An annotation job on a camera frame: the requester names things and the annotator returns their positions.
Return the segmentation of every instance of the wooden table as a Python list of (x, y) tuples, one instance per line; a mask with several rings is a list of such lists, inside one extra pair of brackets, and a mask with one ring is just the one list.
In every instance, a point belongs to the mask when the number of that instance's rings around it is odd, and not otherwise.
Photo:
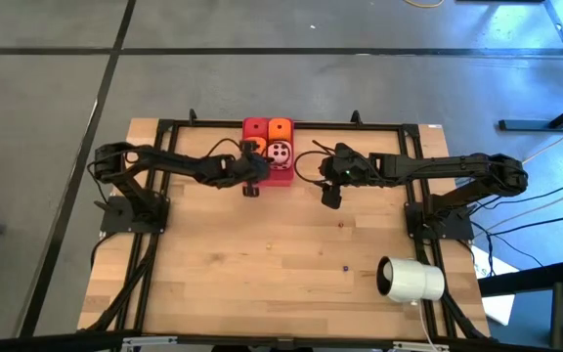
[[(156, 119), (133, 119), (127, 141), (152, 145), (156, 125)], [(419, 128), (425, 157), (448, 155), (441, 126)], [(240, 130), (182, 127), (175, 152), (203, 156), (225, 137), (238, 140)], [(400, 152), (393, 132), (295, 130), (296, 153), (314, 150), (313, 139), (331, 147), (344, 142), (362, 154)], [(238, 155), (229, 143), (216, 153)], [(305, 156), (299, 171), (319, 178), (322, 157)], [(146, 175), (137, 178), (144, 183)], [(429, 184), (435, 194), (455, 187), (452, 179)], [(159, 239), (144, 332), (424, 338), (418, 308), (382, 297), (375, 284), (382, 256), (414, 257), (405, 187), (344, 188), (342, 195), (342, 206), (332, 210), (321, 204), (319, 188), (298, 178), (290, 188), (265, 188), (259, 198), (245, 198), (241, 187), (216, 190), (171, 176), (170, 214)], [(94, 323), (121, 289), (132, 239), (119, 234), (99, 248), (80, 328)], [(488, 334), (470, 254), (451, 241), (442, 241), (442, 251), (454, 299)], [(130, 312), (137, 296), (135, 291)], [(434, 306), (444, 335), (442, 307)], [(126, 328), (133, 320), (129, 314)]]

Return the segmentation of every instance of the white cylindrical light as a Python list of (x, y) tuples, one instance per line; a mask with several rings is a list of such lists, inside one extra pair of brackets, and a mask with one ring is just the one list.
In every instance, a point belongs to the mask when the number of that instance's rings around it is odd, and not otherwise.
[(438, 300), (445, 290), (445, 277), (435, 266), (382, 257), (377, 266), (377, 289), (395, 302)]

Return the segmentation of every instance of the wooden tabletop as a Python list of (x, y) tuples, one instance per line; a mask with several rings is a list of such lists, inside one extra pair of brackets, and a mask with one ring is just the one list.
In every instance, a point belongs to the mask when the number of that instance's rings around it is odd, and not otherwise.
[[(127, 141), (152, 145), (156, 125), (156, 119), (133, 119)], [(425, 157), (448, 155), (440, 125), (419, 128)], [(313, 139), (331, 147), (344, 142), (362, 154), (400, 153), (394, 132), (295, 130), (294, 136), (297, 154), (314, 150)], [(203, 156), (226, 137), (238, 140), (240, 129), (182, 127), (175, 152)], [(238, 155), (229, 143), (216, 153)], [(319, 178), (322, 157), (305, 156), (299, 172)], [(455, 187), (452, 179), (429, 185), (435, 194)], [(298, 178), (289, 188), (263, 188), (259, 198), (241, 192), (171, 176), (170, 214), (159, 238), (144, 332), (424, 338), (418, 308), (381, 296), (375, 284), (382, 256), (414, 257), (405, 187), (344, 188), (338, 210), (322, 205), (321, 190)], [(80, 328), (94, 323), (122, 287), (132, 239), (119, 234), (99, 248)], [(476, 328), (489, 333), (470, 254), (457, 242), (441, 244), (452, 296)], [(137, 296), (135, 291), (126, 327), (133, 325)], [(438, 332), (445, 334), (441, 305), (434, 307)]]

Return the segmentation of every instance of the gray floor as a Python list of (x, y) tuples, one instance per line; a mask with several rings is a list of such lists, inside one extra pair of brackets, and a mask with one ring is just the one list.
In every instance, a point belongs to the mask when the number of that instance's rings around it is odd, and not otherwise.
[[(0, 46), (111, 46), (124, 0), (0, 0)], [(563, 21), (563, 2), (557, 5)], [(561, 48), (543, 5), (446, 0), (434, 10), (403, 1), (139, 1), (127, 47)], [(0, 337), (15, 333), (107, 57), (0, 57)], [(560, 135), (504, 133), (503, 118), (550, 119), (563, 111), (563, 58), (342, 56), (122, 57), (95, 145), (122, 140), (132, 117), (443, 124), (451, 154), (531, 155)], [(527, 164), (530, 197), (563, 185), (563, 144)], [(84, 178), (38, 326), (73, 331), (101, 213)], [(533, 206), (479, 211), (493, 225)], [(563, 215), (563, 203), (505, 228)], [(563, 223), (505, 236), (545, 264), (563, 260)], [(484, 246), (483, 238), (479, 245)], [(536, 263), (495, 243), (498, 258)], [(502, 341), (545, 345), (547, 293), (517, 297)]]

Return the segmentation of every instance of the white cable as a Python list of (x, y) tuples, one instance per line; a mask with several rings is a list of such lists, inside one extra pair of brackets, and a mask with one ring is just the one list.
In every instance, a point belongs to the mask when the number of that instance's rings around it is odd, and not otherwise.
[(523, 160), (523, 164), (528, 163), (528, 162), (531, 161), (534, 157), (536, 157), (536, 156), (538, 156), (538, 155), (540, 155), (540, 154), (542, 154), (542, 153), (548, 151), (548, 150), (551, 149), (553, 146), (556, 146), (557, 144), (559, 144), (559, 143), (562, 142), (562, 141), (563, 141), (563, 137), (560, 138), (560, 139), (558, 139), (557, 141), (551, 143), (550, 145), (548, 145), (548, 146), (542, 148), (541, 150), (539, 150), (539, 151), (536, 152), (535, 154), (533, 154), (533, 155), (529, 156), (528, 158), (526, 158), (525, 160)]
[[(545, 205), (541, 205), (541, 206), (539, 206), (539, 207), (537, 207), (537, 208), (533, 208), (533, 209), (531, 209), (531, 210), (527, 210), (527, 211), (522, 212), (522, 213), (520, 213), (520, 214), (518, 214), (518, 215), (514, 215), (514, 216), (509, 217), (509, 218), (507, 218), (507, 219), (505, 219), (505, 220), (499, 221), (499, 222), (497, 222), (495, 225), (493, 225), (493, 226), (487, 228), (486, 231), (490, 232), (490, 230), (492, 230), (493, 228), (495, 228), (495, 227), (498, 226), (498, 225), (502, 225), (502, 224), (504, 224), (504, 223), (506, 223), (506, 222), (508, 222), (508, 221), (510, 221), (510, 220), (514, 220), (514, 219), (516, 219), (516, 218), (518, 218), (518, 217), (521, 217), (521, 216), (523, 216), (523, 215), (531, 214), (531, 213), (533, 213), (534, 211), (538, 211), (538, 210), (540, 210), (540, 209), (544, 209), (544, 208), (546, 208), (546, 207), (552, 206), (552, 205), (554, 205), (555, 203), (560, 202), (560, 201), (562, 201), (562, 200), (563, 200), (563, 197), (562, 197), (562, 198), (558, 198), (558, 199), (556, 199), (556, 200), (554, 200), (554, 201), (552, 201), (552, 202), (549, 202), (549, 203), (547, 203), (547, 204), (545, 204)], [(478, 236), (480, 236), (480, 235), (482, 235), (482, 233), (476, 234), (475, 237), (478, 237)]]
[(416, 301), (414, 303), (418, 306), (418, 315), (420, 316), (420, 324), (422, 325), (422, 331), (425, 332), (425, 337), (427, 337), (427, 342), (429, 342), (429, 345), (434, 350), (434, 352), (438, 352), (438, 349), (436, 348), (436, 346), (434, 346), (434, 343), (431, 342), (431, 338), (429, 338), (429, 333), (427, 333), (427, 328), (425, 327), (425, 320), (422, 318), (422, 304)]

